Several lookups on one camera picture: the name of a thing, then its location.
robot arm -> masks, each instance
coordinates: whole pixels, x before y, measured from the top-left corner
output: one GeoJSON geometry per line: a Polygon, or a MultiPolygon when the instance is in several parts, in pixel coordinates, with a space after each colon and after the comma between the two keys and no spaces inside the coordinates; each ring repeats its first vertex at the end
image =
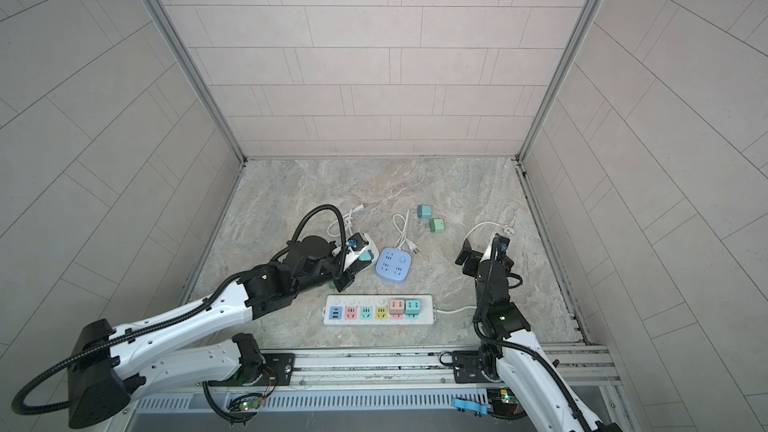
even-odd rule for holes
{"type": "Polygon", "coordinates": [[[288,246],[267,264],[229,276],[211,295],[116,328],[106,319],[85,326],[72,356],[26,384],[16,393],[12,409],[17,414],[36,415],[69,408],[69,426],[83,428],[110,418],[132,400],[192,378],[204,384],[219,381],[214,385],[253,383],[267,368],[250,334],[238,334],[206,348],[178,349],[287,307],[308,288],[333,281],[342,291],[378,258],[379,250],[369,235],[357,233],[347,240],[338,208],[316,207],[302,218],[288,246]],[[322,210],[333,211],[339,220],[338,246],[315,235],[299,240],[307,221],[322,210]],[[68,370],[66,402],[24,403],[33,389],[64,369],[68,370]]]}
{"type": "Polygon", "coordinates": [[[482,341],[478,356],[483,373],[514,391],[539,432],[620,432],[616,424],[603,425],[565,383],[531,325],[510,302],[508,291],[519,286],[522,278],[511,272],[514,262],[506,256],[508,246],[509,239],[498,234],[485,253],[473,251],[465,241],[456,259],[463,273],[475,278],[478,306],[472,321],[482,341]],[[519,282],[509,286],[508,278],[519,282]]]}

ventilation grille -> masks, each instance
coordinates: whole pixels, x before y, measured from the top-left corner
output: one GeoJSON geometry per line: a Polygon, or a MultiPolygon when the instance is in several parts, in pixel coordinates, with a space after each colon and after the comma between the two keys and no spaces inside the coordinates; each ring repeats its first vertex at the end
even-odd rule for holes
{"type": "MultiPolygon", "coordinates": [[[[213,393],[221,406],[244,392],[213,393]]],[[[453,409],[453,399],[488,404],[485,389],[441,388],[412,390],[285,390],[276,391],[262,404],[262,412],[320,410],[453,409]]],[[[199,392],[168,392],[139,400],[137,414],[211,412],[199,392]]]]}

power strip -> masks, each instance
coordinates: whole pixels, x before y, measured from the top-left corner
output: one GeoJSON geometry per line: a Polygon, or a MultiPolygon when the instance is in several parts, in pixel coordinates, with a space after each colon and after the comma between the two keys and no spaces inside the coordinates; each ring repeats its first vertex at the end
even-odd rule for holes
{"type": "Polygon", "coordinates": [[[329,295],[325,325],[432,325],[431,295],[329,295]]]}

white power cord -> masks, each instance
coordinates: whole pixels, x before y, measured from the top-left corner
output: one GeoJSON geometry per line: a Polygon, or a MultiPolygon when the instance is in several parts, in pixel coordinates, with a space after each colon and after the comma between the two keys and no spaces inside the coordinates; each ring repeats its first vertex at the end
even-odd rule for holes
{"type": "Polygon", "coordinates": [[[398,232],[400,232],[400,236],[395,241],[395,245],[393,245],[393,248],[399,248],[402,250],[403,245],[408,245],[408,250],[411,254],[418,254],[418,245],[414,243],[413,240],[408,238],[408,217],[410,216],[410,211],[406,211],[406,216],[403,217],[402,214],[395,214],[392,216],[392,224],[395,226],[398,232]],[[396,218],[399,218],[402,220],[402,228],[397,225],[396,218]]]}
{"type": "MultiPolygon", "coordinates": [[[[356,214],[358,212],[362,212],[365,209],[366,208],[362,204],[360,204],[359,206],[353,208],[347,214],[342,216],[342,218],[344,219],[344,229],[346,230],[347,238],[349,238],[350,235],[352,234],[352,214],[356,214]]],[[[334,220],[333,222],[331,222],[331,224],[328,225],[328,230],[327,230],[328,231],[328,235],[330,235],[331,237],[341,237],[341,231],[339,231],[338,234],[334,234],[333,232],[331,232],[331,229],[333,228],[333,226],[336,226],[336,228],[338,228],[339,227],[339,221],[338,220],[334,220]]]]}
{"type": "Polygon", "coordinates": [[[477,229],[477,227],[486,226],[486,225],[500,227],[504,231],[505,235],[514,235],[514,229],[513,229],[512,226],[508,226],[506,224],[499,224],[497,222],[491,222],[491,221],[487,220],[485,222],[480,222],[475,227],[470,228],[469,232],[467,232],[467,235],[464,236],[464,240],[466,240],[469,237],[469,235],[472,234],[475,231],[475,229],[477,229]]]}
{"type": "Polygon", "coordinates": [[[454,309],[452,311],[442,311],[442,310],[436,308],[435,312],[438,312],[440,314],[455,314],[457,312],[467,311],[467,310],[469,310],[471,308],[477,308],[477,307],[478,307],[477,305],[465,305],[464,307],[457,308],[457,309],[454,309]]]}

marble floor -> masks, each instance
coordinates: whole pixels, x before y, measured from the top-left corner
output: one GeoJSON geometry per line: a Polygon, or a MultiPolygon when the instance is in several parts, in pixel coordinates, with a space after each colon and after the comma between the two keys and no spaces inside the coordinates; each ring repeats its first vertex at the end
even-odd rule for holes
{"type": "MultiPolygon", "coordinates": [[[[227,275],[264,263],[293,234],[299,220],[313,207],[331,203],[342,213],[363,204],[353,216],[355,231],[367,232],[381,250],[393,245],[398,232],[392,214],[411,211],[408,237],[418,244],[408,278],[401,284],[382,280],[373,267],[360,272],[347,294],[431,294],[435,306],[453,310],[475,303],[473,280],[454,264],[466,232],[478,222],[514,224],[510,244],[513,271],[523,286],[512,300],[532,324],[541,342],[581,339],[571,325],[562,293],[552,274],[533,217],[509,158],[392,158],[333,160],[259,160],[248,162],[214,246],[192,293],[211,293],[227,275]],[[432,206],[443,218],[444,233],[431,233],[418,219],[416,206],[432,206]]],[[[335,220],[321,212],[304,228],[304,235],[330,238],[326,229],[335,220]]],[[[495,226],[481,226],[470,237],[484,249],[495,226]]],[[[403,327],[326,327],[322,307],[335,293],[323,285],[302,292],[287,308],[211,337],[225,340],[249,332],[264,349],[342,346],[409,346],[472,344],[472,310],[437,314],[434,325],[403,327]]]]}

